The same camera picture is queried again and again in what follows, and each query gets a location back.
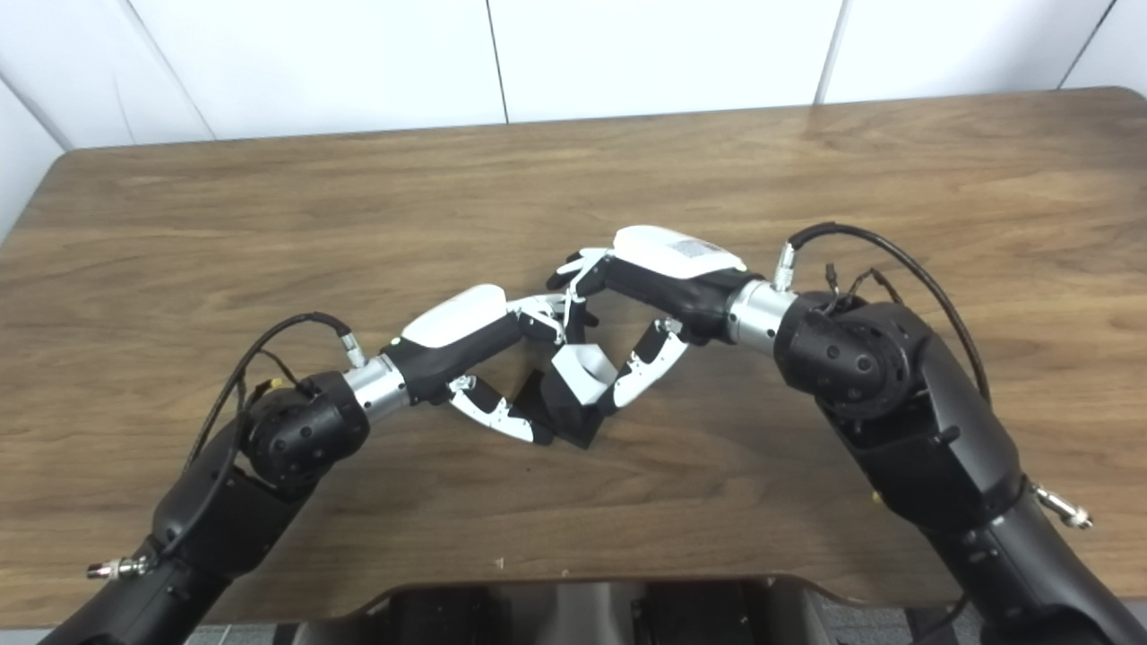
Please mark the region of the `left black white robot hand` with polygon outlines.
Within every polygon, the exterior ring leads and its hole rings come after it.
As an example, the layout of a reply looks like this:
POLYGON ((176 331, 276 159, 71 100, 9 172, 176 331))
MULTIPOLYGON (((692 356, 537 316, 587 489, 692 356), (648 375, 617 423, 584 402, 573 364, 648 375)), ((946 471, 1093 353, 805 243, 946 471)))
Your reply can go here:
POLYGON ((505 436, 549 445, 551 429, 470 370, 524 339, 560 347, 598 325, 583 301, 569 305, 557 294, 508 300, 504 288, 479 283, 420 314, 380 352, 401 375, 409 404, 447 403, 505 436))

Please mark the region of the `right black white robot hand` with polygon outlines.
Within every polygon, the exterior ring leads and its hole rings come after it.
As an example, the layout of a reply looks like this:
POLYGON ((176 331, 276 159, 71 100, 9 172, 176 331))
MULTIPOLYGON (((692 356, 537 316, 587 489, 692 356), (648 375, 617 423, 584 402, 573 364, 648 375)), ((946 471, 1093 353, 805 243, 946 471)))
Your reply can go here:
POLYGON ((609 248, 570 254, 546 287, 565 294, 565 328, 590 325, 587 301, 611 290, 662 312, 594 407, 609 417, 651 388, 690 345, 729 341, 729 306, 756 279, 736 254, 662 226, 621 228, 609 248))

